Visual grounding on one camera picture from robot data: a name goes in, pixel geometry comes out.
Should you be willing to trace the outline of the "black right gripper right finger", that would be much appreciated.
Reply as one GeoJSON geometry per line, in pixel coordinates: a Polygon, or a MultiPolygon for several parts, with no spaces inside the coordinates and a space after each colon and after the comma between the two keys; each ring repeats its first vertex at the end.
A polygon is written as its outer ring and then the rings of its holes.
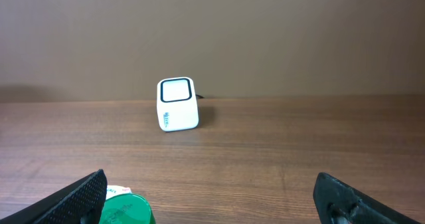
{"type": "Polygon", "coordinates": [[[321,172],[313,200],[322,223],[419,224],[339,179],[321,172]]]}

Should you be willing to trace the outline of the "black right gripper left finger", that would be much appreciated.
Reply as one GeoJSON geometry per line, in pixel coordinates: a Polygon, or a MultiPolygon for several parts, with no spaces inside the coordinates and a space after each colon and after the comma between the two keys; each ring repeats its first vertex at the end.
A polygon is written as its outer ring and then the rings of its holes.
{"type": "Polygon", "coordinates": [[[1,224],[99,224],[106,201],[102,169],[1,220],[1,224]]]}

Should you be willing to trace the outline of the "green lid jar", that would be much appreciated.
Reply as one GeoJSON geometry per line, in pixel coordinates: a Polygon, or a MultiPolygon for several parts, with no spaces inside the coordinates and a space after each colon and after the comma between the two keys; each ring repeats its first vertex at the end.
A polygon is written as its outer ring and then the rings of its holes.
{"type": "Polygon", "coordinates": [[[129,187],[108,185],[99,224],[156,224],[149,202],[129,187]]]}

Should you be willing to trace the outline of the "white barcode scanner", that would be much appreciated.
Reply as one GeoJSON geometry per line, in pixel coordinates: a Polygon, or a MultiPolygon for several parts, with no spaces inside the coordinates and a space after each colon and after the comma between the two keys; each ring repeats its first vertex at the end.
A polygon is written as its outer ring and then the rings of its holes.
{"type": "Polygon", "coordinates": [[[191,78],[166,78],[158,82],[157,117],[164,132],[190,130],[198,126],[199,109],[191,78]]]}

